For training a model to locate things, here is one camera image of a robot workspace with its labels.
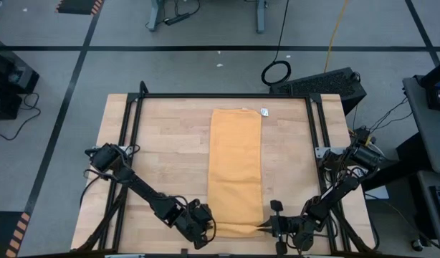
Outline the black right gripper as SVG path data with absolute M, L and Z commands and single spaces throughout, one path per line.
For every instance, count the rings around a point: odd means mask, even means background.
M 281 216 L 283 205 L 277 200 L 271 200 L 270 207 L 275 215 L 261 223 L 258 231 L 277 237 L 275 244 L 277 254 L 286 254 L 287 248 L 296 249 L 298 252 L 309 250 L 310 233 L 305 228 L 308 225 L 305 218 L 303 216 Z

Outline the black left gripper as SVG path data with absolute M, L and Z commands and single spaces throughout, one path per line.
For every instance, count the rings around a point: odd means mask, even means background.
M 199 199 L 189 202 L 176 220 L 177 230 L 199 250 L 216 237 L 216 221 L 208 204 Z

